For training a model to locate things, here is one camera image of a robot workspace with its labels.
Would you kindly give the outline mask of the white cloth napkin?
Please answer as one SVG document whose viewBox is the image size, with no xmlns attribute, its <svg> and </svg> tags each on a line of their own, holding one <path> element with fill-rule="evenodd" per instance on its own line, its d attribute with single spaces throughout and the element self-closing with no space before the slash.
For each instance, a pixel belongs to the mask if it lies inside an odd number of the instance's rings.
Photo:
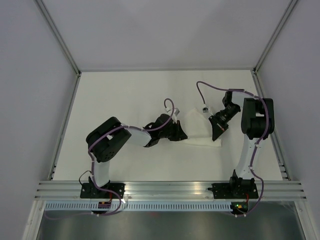
<svg viewBox="0 0 320 240">
<path fill-rule="evenodd" d="M 187 135 L 187 139 L 180 143 L 197 147 L 220 148 L 221 139 L 212 140 L 212 127 L 210 121 L 196 108 L 190 110 L 181 118 L 182 129 Z"/>
</svg>

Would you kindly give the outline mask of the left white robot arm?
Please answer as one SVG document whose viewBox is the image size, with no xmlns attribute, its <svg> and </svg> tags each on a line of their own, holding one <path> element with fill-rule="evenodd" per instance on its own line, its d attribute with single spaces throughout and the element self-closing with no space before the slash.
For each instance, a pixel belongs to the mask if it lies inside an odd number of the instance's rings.
<svg viewBox="0 0 320 240">
<path fill-rule="evenodd" d="M 163 113 L 154 122 L 142 128 L 124 125 L 116 117 L 110 117 L 85 139 L 88 153 L 92 157 L 90 177 L 93 181 L 92 193 L 98 198 L 108 195 L 110 161 L 125 144 L 131 143 L 150 148 L 158 144 L 161 139 L 179 142 L 187 138 L 176 115 L 170 116 Z"/>
</svg>

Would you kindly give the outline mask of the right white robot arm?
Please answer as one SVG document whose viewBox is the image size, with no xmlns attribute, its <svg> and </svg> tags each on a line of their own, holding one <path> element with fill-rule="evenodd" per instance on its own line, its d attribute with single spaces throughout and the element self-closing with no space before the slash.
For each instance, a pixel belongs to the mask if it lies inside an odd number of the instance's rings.
<svg viewBox="0 0 320 240">
<path fill-rule="evenodd" d="M 212 127 L 212 140 L 217 140 L 229 128 L 228 122 L 241 113 L 243 147 L 239 162 L 229 180 L 228 192 L 235 198 L 241 197 L 247 187 L 255 184 L 254 163 L 264 141 L 274 132 L 274 101 L 261 98 L 245 90 L 228 90 L 223 99 L 223 110 L 211 115 L 208 120 Z"/>
</svg>

